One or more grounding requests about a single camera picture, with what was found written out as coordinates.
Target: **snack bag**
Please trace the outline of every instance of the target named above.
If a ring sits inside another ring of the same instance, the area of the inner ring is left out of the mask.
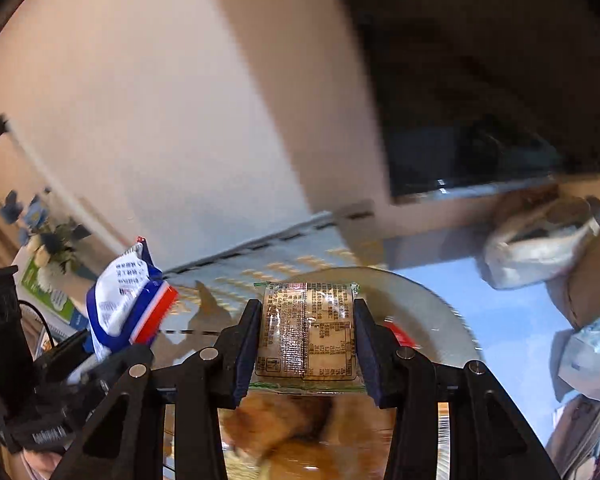
[[[357,285],[257,283],[262,323],[251,387],[286,393],[363,390],[356,362]]]
[[[154,267],[144,238],[113,260],[87,293],[86,306],[98,361],[133,343],[150,346],[176,290]]]

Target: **plastic wrapper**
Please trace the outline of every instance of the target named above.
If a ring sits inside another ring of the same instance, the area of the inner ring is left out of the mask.
[[[252,388],[284,393],[364,391],[356,361],[356,284],[257,283],[262,324]]]
[[[133,344],[150,346],[178,293],[154,267],[144,238],[113,260],[87,293],[99,361]]]
[[[580,198],[559,198],[513,215],[484,245],[491,286],[515,288],[564,274],[599,232],[589,203]]]
[[[569,338],[558,375],[589,399],[600,400],[600,318]]]

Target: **white wall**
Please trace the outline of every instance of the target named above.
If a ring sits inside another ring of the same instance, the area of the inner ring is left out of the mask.
[[[163,267],[310,215],[215,0],[26,0],[0,35],[0,112]],[[11,156],[0,196],[23,178]]]

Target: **television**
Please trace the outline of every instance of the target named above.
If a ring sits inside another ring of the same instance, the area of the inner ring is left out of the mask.
[[[342,0],[391,195],[600,174],[600,0]]]

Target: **blue flower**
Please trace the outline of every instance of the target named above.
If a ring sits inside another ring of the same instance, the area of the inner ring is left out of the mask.
[[[22,213],[22,204],[17,199],[18,194],[12,189],[4,199],[4,206],[0,208],[0,216],[7,224],[15,224]]]
[[[23,220],[32,229],[39,229],[49,216],[49,211],[45,208],[38,195],[33,197],[29,204],[29,209],[25,213]]]
[[[18,241],[22,247],[29,243],[29,231],[27,231],[24,227],[21,227],[18,230]]]

